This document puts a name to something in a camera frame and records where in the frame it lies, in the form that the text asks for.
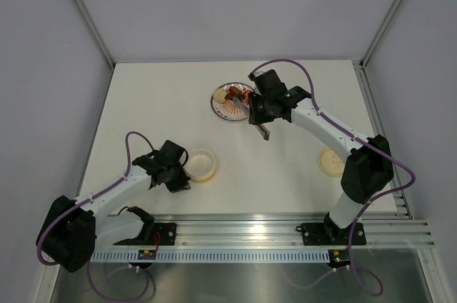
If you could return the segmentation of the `metal food tongs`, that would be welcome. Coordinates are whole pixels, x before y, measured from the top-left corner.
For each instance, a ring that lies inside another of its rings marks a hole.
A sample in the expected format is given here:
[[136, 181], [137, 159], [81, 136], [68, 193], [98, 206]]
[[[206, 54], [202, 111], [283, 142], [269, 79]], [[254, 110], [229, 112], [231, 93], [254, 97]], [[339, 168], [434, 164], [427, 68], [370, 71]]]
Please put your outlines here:
[[234, 96], [231, 101], [238, 107], [247, 117], [248, 123], [256, 127], [265, 141], [270, 139], [270, 131], [265, 127], [265, 124], [273, 121], [273, 117], [265, 114], [262, 109], [262, 101], [255, 93], [249, 93], [248, 106], [246, 106], [237, 96]]

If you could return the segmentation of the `round beige lunch box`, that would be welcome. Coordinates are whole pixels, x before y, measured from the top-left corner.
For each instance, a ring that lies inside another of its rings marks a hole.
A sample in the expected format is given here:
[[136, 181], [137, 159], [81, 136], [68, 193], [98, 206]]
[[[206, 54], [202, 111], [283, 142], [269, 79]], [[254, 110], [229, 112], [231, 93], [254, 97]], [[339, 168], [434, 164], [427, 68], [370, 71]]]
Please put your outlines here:
[[189, 159], [184, 166], [187, 175], [195, 182], [207, 182], [216, 173], [215, 156], [206, 149], [194, 149], [189, 152]]

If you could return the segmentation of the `brown sausage piece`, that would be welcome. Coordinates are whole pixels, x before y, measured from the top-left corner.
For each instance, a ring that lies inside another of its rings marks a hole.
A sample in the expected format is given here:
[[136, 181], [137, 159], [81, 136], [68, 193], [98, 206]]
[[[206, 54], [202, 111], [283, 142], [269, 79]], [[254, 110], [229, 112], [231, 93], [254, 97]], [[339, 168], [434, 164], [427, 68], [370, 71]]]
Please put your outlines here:
[[237, 98], [239, 100], [244, 99], [243, 92], [237, 88], [236, 86], [230, 86], [227, 90], [227, 95], [225, 97], [226, 100], [233, 100], [234, 98]]

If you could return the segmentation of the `round beige box lid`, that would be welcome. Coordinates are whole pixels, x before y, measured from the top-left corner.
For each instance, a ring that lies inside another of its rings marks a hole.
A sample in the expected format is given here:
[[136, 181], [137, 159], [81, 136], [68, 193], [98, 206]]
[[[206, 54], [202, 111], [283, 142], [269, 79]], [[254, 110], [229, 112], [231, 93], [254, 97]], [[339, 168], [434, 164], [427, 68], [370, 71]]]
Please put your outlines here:
[[345, 164], [334, 151], [325, 148], [318, 156], [318, 167], [329, 177], [342, 177]]

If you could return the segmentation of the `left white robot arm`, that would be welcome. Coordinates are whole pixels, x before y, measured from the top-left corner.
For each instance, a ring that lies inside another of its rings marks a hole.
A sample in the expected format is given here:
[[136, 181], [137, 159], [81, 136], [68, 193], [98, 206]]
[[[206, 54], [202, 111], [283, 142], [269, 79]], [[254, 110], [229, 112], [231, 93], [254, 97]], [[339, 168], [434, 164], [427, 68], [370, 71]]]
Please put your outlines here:
[[189, 153], [165, 141], [160, 149], [128, 159], [126, 171], [106, 188], [70, 199], [55, 199], [36, 240], [42, 264], [68, 272], [85, 266], [94, 252], [115, 245], [156, 245], [163, 237], [154, 216], [127, 206], [131, 199], [164, 185], [171, 193], [190, 188], [184, 166]]

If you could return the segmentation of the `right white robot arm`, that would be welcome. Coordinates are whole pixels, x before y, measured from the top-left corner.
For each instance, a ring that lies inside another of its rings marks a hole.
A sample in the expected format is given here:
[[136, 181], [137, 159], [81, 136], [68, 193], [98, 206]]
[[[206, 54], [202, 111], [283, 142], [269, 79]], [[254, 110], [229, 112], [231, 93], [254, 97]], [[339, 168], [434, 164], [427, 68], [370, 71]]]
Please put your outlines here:
[[393, 165], [388, 140], [351, 131], [347, 126], [330, 122], [310, 92], [294, 86], [290, 89], [275, 70], [249, 74], [256, 90], [248, 94], [249, 123], [266, 124], [281, 118], [310, 132], [330, 148], [343, 162], [343, 193], [335, 207], [324, 217], [318, 235], [330, 244], [342, 242], [350, 232], [350, 224], [363, 206], [393, 179]]

